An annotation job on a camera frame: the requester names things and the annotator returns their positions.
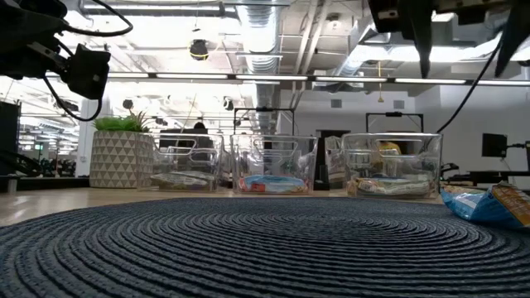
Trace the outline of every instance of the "food wrapper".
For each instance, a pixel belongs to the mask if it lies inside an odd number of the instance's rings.
[[[431,183],[427,180],[355,178],[348,182],[347,191],[353,196],[428,196]]]
[[[487,191],[445,186],[444,203],[463,219],[505,228],[530,227],[530,198],[517,187],[501,182]]]
[[[211,190],[215,177],[198,171],[162,173],[151,176],[152,185],[160,190]]]
[[[309,189],[302,179],[276,175],[251,175],[239,179],[242,191],[261,193],[306,193]]]

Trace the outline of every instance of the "black cable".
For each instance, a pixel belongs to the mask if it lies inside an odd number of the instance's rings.
[[[453,120],[455,120],[456,115],[458,115],[460,110],[464,107],[465,103],[467,103],[468,99],[470,99],[471,94],[473,93],[473,91],[475,91],[475,88],[477,87],[480,80],[484,76],[484,73],[486,72],[486,70],[488,70],[489,65],[491,64],[491,62],[494,60],[495,56],[497,55],[497,52],[499,52],[500,46],[501,46],[501,41],[499,40],[499,43],[495,47],[494,51],[491,53],[491,56],[488,58],[488,61],[486,61],[486,65],[484,65],[484,68],[482,69],[482,71],[480,71],[479,76],[471,85],[470,91],[468,91],[467,95],[464,97],[464,100],[462,100],[462,103],[460,104],[460,106],[458,106],[455,113],[453,113],[453,116],[451,116],[449,120],[447,120],[446,124],[442,125],[440,129],[436,131],[436,133],[442,132],[444,129],[446,129],[447,126],[449,126],[449,124],[451,124],[451,122],[453,122]]]
[[[92,121],[92,120],[96,119],[99,116],[99,113],[101,112],[101,106],[103,105],[103,100],[102,99],[98,99],[98,107],[96,108],[96,112],[94,113],[94,115],[92,115],[92,117],[90,117],[90,118],[81,118],[81,117],[75,115],[74,113],[72,113],[65,106],[65,104],[62,102],[62,100],[59,98],[59,95],[57,94],[57,92],[51,86],[50,81],[48,80],[48,78],[43,77],[42,79],[44,80],[44,83],[46,83],[46,86],[48,86],[48,89],[50,90],[51,94],[55,98],[55,101],[57,102],[57,105],[59,107],[61,107],[62,109],[64,109],[65,112],[67,114],[69,114],[72,118],[74,118],[76,120],[79,120],[81,122],[88,122],[88,121]]]
[[[74,53],[64,43],[59,41],[59,46],[60,46],[61,49],[65,50],[65,52],[68,53],[68,55],[70,55],[70,57],[74,55]]]
[[[86,36],[114,37],[114,36],[122,36],[122,35],[127,34],[127,33],[129,33],[130,31],[133,30],[134,26],[132,25],[132,23],[128,19],[126,19],[121,13],[116,12],[116,10],[114,10],[114,8],[110,7],[107,3],[104,3],[101,0],[92,0],[92,1],[94,1],[95,3],[101,5],[102,7],[107,8],[115,16],[117,16],[120,19],[122,19],[122,21],[124,21],[128,25],[128,28],[120,30],[120,31],[114,31],[114,32],[98,32],[98,31],[87,31],[87,30],[83,30],[83,29],[79,29],[79,28],[74,28],[74,27],[72,27],[70,25],[66,25],[66,28],[65,28],[66,31],[69,31],[69,32],[72,32],[72,33],[77,33],[77,34],[82,34],[82,35],[86,35]]]

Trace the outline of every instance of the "round woven placemat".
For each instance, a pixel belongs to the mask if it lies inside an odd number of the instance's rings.
[[[529,297],[529,239],[429,204],[122,204],[0,228],[0,297]]]

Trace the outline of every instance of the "ceiling duct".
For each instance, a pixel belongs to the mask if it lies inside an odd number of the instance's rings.
[[[375,24],[373,23],[373,18],[371,16],[364,17],[360,20],[355,20],[354,27],[351,29],[348,37],[348,44],[350,46],[348,57],[346,57],[346,59],[340,63],[339,67],[331,70],[327,75],[345,77],[354,76],[357,70],[359,70],[361,65],[364,63],[364,60],[359,58],[363,55],[360,55],[360,49],[357,47],[357,45],[362,41],[368,40],[369,38],[375,36],[378,36],[378,33],[375,30]],[[314,86],[313,90],[337,93],[339,91],[352,91],[354,87],[361,86],[346,83],[329,83],[326,85]]]
[[[243,47],[245,51],[256,54],[246,57],[248,72],[253,75],[277,74],[279,71],[278,57],[259,54],[270,54],[277,51],[282,8],[252,5],[238,6],[236,9],[241,20]],[[256,84],[253,103],[255,108],[279,108],[280,85],[274,83]],[[256,112],[256,120],[256,131],[264,134],[273,134],[276,131],[277,112]]]

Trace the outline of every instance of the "ceiling pipe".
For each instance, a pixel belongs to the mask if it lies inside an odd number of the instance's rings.
[[[324,27],[325,19],[328,15],[328,9],[330,8],[332,2],[332,0],[325,0],[324,4],[322,5],[322,9],[320,10],[320,18],[315,29],[315,34],[313,34],[313,37],[311,38],[311,44],[309,45],[309,50],[307,51],[304,67],[301,69],[302,75],[307,74],[307,71],[309,70],[309,65],[311,64],[311,60],[313,59],[313,54],[315,54],[316,45],[318,44],[318,40],[320,39],[320,34],[322,33],[322,28]],[[300,99],[301,96],[304,94],[304,91],[306,91],[306,83],[302,83],[301,89],[298,92],[295,92],[293,94],[293,98],[291,98],[291,102],[293,101],[293,99],[295,99],[294,106],[292,106],[292,108],[294,108],[295,110],[298,107],[298,103],[300,103]]]
[[[365,60],[359,58],[362,55],[360,55],[358,51],[358,45],[363,40],[372,36],[376,36],[377,34],[378,33],[375,31],[375,24],[371,16],[364,17],[360,20],[355,20],[354,26],[351,29],[348,37],[349,55],[340,63],[339,67],[333,71],[332,75],[344,77],[354,76],[365,62]],[[339,91],[352,91],[353,86],[351,84],[345,83],[332,83],[327,84],[326,86],[314,87],[313,90],[327,91],[335,94]]]
[[[243,48],[254,54],[269,54],[278,50],[278,35],[281,7],[238,6],[236,11],[241,21]],[[266,55],[248,55],[248,72],[252,75],[270,75],[279,72],[279,58]],[[279,108],[279,84],[255,84],[253,95],[256,108]],[[277,113],[256,113],[256,130],[266,134],[276,131]]]
[[[303,75],[307,74],[307,71],[309,70],[309,65],[311,64],[311,60],[313,59],[313,55],[315,54],[316,45],[318,44],[318,40],[320,39],[320,34],[322,33],[322,28],[324,27],[325,18],[328,15],[328,9],[331,6],[332,0],[324,0],[324,4],[322,5],[322,9],[320,10],[320,19],[318,21],[318,24],[316,25],[315,34],[313,35],[313,38],[311,38],[311,44],[309,45],[309,50],[307,53],[306,61],[304,62],[304,67],[301,69],[301,73]]]
[[[316,7],[318,6],[318,0],[311,0],[309,4],[309,12],[307,13],[306,28],[301,37],[300,49],[298,50],[298,56],[296,57],[295,68],[292,71],[293,75],[298,75],[300,70],[301,61],[304,58],[304,52],[306,51],[307,42],[309,41],[309,35],[311,34],[311,28],[313,21],[315,20]]]

